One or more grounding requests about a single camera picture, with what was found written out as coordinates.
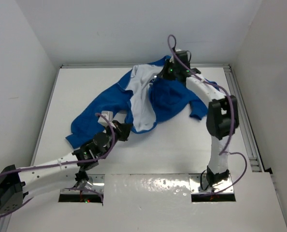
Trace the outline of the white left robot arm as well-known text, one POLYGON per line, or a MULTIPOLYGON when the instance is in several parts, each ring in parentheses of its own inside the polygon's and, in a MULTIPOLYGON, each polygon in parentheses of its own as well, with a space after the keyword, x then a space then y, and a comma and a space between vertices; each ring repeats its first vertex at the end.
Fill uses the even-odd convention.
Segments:
POLYGON ((77 150, 31 167, 5 167, 0 173, 0 216, 8 215, 32 198, 56 189, 84 189, 87 172, 105 159, 118 141, 127 141, 132 124, 114 120, 103 132, 77 150))

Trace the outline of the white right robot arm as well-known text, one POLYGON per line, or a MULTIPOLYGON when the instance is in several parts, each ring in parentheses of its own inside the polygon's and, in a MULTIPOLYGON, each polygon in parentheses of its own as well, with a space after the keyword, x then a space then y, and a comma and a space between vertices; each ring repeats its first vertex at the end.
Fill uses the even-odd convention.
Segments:
POLYGON ((232 135, 239 126, 237 99, 217 84, 209 82, 190 67, 188 52, 173 51, 165 61, 160 77, 177 80, 194 93, 207 107, 206 127, 211 136, 211 155, 206 168, 208 186, 229 177, 228 147, 232 135))

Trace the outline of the blue fleece zip jacket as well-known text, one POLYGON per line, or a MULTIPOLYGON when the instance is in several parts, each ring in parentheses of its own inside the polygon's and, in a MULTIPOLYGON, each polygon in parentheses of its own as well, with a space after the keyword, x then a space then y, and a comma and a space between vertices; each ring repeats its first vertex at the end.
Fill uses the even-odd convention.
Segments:
POLYGON ((135 65, 121 79, 100 93, 71 123, 66 137, 77 148, 101 132, 96 113, 111 111, 114 115, 126 112, 125 123, 132 124, 132 132, 142 134, 153 130, 158 123, 170 120, 190 105, 190 117, 201 120, 207 107, 192 91, 179 81, 158 78, 168 56, 149 63, 135 65))

